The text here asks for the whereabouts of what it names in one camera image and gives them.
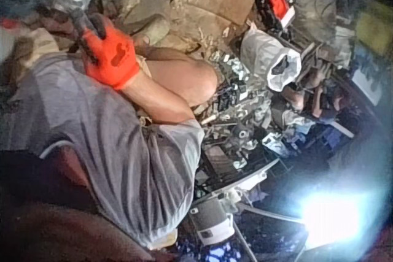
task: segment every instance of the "bag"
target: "bag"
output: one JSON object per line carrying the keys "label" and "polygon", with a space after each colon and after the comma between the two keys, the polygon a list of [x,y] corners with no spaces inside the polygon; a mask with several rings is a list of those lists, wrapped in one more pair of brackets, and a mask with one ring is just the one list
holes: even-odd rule
{"label": "bag", "polygon": [[[283,59],[287,65],[283,71],[273,70]],[[257,74],[270,89],[281,92],[285,85],[294,81],[302,69],[300,54],[286,48],[275,38],[258,30],[254,23],[244,35],[240,48],[241,62]]]}

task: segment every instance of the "person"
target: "person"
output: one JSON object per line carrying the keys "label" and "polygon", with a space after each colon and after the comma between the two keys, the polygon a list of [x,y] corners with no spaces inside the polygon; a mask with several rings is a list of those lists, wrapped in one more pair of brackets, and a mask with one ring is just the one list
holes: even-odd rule
{"label": "person", "polygon": [[190,107],[214,94],[217,76],[204,61],[150,47],[148,34],[134,47],[98,18],[100,37],[83,36],[90,55],[42,55],[17,79],[2,104],[0,150],[59,153],[56,169],[86,188],[98,214],[149,247],[191,205],[204,133]]}
{"label": "person", "polygon": [[322,71],[313,71],[305,82],[304,90],[297,91],[287,85],[281,95],[301,116],[317,123],[329,124],[348,105],[348,95],[339,87],[332,93],[324,93],[324,79]]}

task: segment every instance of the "gray t-shirt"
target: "gray t-shirt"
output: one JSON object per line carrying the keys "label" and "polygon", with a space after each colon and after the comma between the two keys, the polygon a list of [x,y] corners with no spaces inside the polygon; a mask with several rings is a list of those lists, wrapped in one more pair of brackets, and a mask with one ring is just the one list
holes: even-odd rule
{"label": "gray t-shirt", "polygon": [[197,121],[143,128],[129,101],[64,54],[41,58],[2,110],[0,150],[39,156],[72,142],[101,213],[142,245],[186,215],[204,135]]}

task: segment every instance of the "bright light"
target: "bright light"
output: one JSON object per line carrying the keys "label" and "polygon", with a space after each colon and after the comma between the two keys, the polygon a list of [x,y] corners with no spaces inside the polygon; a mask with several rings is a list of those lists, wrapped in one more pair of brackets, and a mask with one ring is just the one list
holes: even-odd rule
{"label": "bright light", "polygon": [[308,249],[347,241],[359,233],[359,202],[353,196],[316,195],[305,203],[303,219]]}

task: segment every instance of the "orange glove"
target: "orange glove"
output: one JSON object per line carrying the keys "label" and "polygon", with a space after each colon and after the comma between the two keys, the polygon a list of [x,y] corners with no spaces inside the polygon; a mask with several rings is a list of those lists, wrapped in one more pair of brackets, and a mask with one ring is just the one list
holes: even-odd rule
{"label": "orange glove", "polygon": [[115,29],[109,19],[100,16],[101,24],[97,19],[96,16],[91,21],[102,38],[87,28],[82,36],[85,46],[97,59],[97,63],[94,63],[86,55],[83,56],[86,74],[120,90],[139,71],[133,40]]}

